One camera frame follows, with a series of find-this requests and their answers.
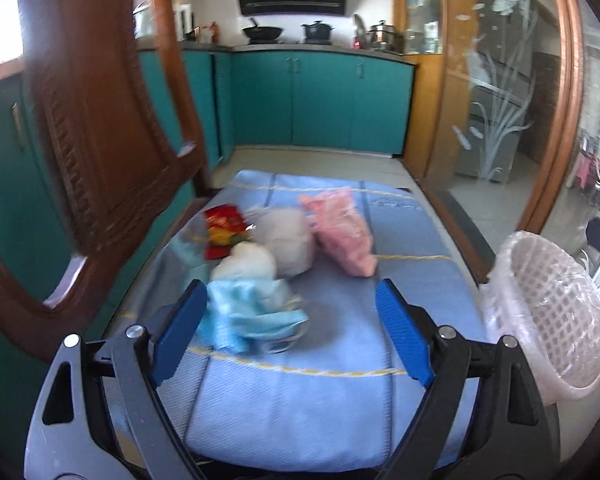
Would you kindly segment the light blue face mask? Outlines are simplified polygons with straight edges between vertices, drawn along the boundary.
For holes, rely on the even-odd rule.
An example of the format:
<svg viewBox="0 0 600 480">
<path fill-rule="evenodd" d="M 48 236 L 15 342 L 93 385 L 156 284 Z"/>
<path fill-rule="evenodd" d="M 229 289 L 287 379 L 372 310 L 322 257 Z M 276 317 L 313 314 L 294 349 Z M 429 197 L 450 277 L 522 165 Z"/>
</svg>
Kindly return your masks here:
<svg viewBox="0 0 600 480">
<path fill-rule="evenodd" d="M 284 280 L 214 280 L 197 336 L 234 354 L 279 353 L 308 330 L 303 300 Z"/>
</svg>

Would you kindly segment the pink plastic bag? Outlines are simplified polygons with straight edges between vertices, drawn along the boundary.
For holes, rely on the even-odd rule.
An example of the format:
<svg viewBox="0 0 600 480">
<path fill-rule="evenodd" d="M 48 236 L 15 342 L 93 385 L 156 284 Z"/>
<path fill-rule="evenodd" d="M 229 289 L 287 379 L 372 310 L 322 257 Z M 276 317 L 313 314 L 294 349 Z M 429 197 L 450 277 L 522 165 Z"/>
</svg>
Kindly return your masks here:
<svg viewBox="0 0 600 480">
<path fill-rule="evenodd" d="M 351 276 L 373 276 L 377 266 L 372 254 L 373 237 L 358 211 L 352 188 L 300 195 L 298 200 L 309 229 L 324 252 Z"/>
</svg>

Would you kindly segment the white lattice trash basket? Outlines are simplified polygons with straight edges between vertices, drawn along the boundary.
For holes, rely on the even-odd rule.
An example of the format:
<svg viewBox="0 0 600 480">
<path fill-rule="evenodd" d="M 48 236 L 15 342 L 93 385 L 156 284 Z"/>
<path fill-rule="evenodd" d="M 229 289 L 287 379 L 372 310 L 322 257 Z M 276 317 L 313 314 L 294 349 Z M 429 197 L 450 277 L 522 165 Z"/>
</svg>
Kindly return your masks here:
<svg viewBox="0 0 600 480">
<path fill-rule="evenodd" d="M 479 309 L 488 337 L 515 337 L 545 405 L 580 400 L 600 384 L 600 297 L 568 252 L 517 231 L 498 250 Z"/>
</svg>

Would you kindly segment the teal kitchen cabinets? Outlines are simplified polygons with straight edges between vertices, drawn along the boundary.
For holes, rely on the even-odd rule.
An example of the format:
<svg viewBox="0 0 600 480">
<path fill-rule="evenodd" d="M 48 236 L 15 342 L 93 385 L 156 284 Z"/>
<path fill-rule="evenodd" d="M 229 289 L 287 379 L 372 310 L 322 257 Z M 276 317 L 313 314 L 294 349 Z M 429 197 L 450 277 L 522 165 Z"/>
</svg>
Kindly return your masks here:
<svg viewBox="0 0 600 480">
<path fill-rule="evenodd" d="M 414 70 L 336 50 L 186 49 L 189 88 L 211 166 L 237 145 L 402 151 Z M 0 81 L 0 257 L 34 298 L 50 296 L 72 256 L 55 206 L 23 76 Z M 45 365 L 0 332 L 0 457 L 19 467 Z"/>
</svg>

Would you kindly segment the blue quilted cloth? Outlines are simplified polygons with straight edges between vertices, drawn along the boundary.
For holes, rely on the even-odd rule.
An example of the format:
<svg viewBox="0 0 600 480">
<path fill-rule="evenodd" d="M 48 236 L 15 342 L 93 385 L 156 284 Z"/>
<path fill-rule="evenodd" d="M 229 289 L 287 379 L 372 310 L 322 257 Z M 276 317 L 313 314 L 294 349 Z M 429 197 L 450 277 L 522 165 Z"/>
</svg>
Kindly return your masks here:
<svg viewBox="0 0 600 480">
<path fill-rule="evenodd" d="M 326 255 L 291 281 L 308 330 L 290 349 L 236 354 L 194 339 L 159 396 L 195 456 L 269 471 L 376 468 L 396 448 L 424 390 L 379 321 L 390 280 L 411 304 L 469 339 L 486 336 L 460 268 L 424 204 L 379 183 L 350 182 L 377 256 L 354 278 Z"/>
</svg>

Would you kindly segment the crumpled white tissue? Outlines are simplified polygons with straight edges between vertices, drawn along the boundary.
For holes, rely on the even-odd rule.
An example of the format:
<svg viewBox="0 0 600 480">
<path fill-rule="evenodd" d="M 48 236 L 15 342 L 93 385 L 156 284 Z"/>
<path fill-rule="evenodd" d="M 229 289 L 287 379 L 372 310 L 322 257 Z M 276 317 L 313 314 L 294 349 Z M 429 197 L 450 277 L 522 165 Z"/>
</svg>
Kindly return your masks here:
<svg viewBox="0 0 600 480">
<path fill-rule="evenodd" d="M 274 280 L 276 275 L 276 260 L 268 248 L 253 242 L 241 242 L 212 269 L 210 280 Z"/>
</svg>

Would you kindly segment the red snack wrapper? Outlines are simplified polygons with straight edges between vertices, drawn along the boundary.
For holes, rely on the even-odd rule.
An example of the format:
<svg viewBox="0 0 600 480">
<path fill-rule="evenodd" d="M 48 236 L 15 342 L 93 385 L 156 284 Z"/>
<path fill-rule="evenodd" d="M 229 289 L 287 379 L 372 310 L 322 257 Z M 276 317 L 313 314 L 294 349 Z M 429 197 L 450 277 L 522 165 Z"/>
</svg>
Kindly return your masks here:
<svg viewBox="0 0 600 480">
<path fill-rule="evenodd" d="M 204 250 L 207 260 L 225 258 L 235 245 L 249 240 L 247 223 L 235 205 L 223 204 L 207 209 L 204 222 L 208 235 Z"/>
</svg>

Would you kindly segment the carved wooden chair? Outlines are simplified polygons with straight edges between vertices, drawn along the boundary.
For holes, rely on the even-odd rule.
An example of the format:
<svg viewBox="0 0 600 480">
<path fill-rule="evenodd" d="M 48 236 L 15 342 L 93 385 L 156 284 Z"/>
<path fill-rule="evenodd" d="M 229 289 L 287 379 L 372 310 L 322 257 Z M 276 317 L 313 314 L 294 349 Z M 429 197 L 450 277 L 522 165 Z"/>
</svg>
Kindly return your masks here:
<svg viewBox="0 0 600 480">
<path fill-rule="evenodd" d="M 45 300 L 30 296 L 0 257 L 0 331 L 44 362 L 66 335 L 91 324 L 178 190 L 209 185 L 172 0 L 150 2 L 180 150 L 163 133 L 144 84 L 133 0 L 22 0 L 24 66 L 76 256 Z"/>
</svg>

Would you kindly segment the etched glass sliding door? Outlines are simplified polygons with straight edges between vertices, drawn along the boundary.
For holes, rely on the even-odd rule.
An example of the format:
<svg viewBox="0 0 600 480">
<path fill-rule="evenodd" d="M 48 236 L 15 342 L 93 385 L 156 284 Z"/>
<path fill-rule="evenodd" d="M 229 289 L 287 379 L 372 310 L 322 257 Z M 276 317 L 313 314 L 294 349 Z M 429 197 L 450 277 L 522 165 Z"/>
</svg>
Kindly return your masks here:
<svg viewBox="0 0 600 480">
<path fill-rule="evenodd" d="M 465 49 L 468 115 L 453 126 L 454 174 L 506 184 L 520 161 L 544 156 L 559 91 L 562 40 L 556 0 L 471 0 Z"/>
</svg>

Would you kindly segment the steel pot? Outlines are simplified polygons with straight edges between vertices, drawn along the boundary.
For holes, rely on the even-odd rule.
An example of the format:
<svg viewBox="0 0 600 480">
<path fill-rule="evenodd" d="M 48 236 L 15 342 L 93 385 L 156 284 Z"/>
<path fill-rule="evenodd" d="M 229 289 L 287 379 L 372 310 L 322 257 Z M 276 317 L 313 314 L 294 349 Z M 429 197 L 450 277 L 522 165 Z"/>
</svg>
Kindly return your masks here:
<svg viewBox="0 0 600 480">
<path fill-rule="evenodd" d="M 401 52 L 403 38 L 393 25 L 381 20 L 370 26 L 368 31 L 370 47 L 379 51 Z"/>
</svg>

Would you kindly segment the wooden glass display cabinet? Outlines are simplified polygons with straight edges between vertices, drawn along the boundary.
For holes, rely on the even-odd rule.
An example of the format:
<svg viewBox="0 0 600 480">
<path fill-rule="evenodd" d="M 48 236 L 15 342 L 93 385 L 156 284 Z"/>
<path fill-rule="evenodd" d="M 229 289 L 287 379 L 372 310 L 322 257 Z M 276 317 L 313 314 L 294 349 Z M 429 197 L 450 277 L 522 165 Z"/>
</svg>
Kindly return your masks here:
<svg viewBox="0 0 600 480">
<path fill-rule="evenodd" d="M 426 176 L 436 136 L 442 91 L 443 0 L 393 0 L 399 51 L 414 66 L 404 165 L 420 180 Z"/>
</svg>

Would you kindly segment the black wok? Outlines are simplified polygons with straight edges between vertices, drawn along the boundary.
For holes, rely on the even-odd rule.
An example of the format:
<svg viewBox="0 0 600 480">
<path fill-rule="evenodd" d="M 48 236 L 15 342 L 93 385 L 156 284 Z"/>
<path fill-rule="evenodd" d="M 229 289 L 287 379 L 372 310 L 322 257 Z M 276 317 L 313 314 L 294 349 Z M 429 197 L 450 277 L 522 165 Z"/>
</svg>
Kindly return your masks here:
<svg viewBox="0 0 600 480">
<path fill-rule="evenodd" d="M 276 44 L 284 31 L 280 27 L 261 25 L 255 18 L 250 18 L 249 21 L 251 25 L 244 27 L 242 33 L 250 44 Z"/>
</svg>

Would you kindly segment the black cooking pot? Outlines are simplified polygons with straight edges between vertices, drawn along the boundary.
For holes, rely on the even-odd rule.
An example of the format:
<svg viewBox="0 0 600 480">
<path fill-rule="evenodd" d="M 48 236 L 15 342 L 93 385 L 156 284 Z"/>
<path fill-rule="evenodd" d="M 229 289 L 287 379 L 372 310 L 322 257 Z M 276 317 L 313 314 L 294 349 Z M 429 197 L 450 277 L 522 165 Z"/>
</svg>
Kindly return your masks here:
<svg viewBox="0 0 600 480">
<path fill-rule="evenodd" d="M 304 32 L 304 42 L 306 44 L 331 44 L 332 26 L 322 21 L 314 21 L 309 24 L 301 25 Z"/>
</svg>

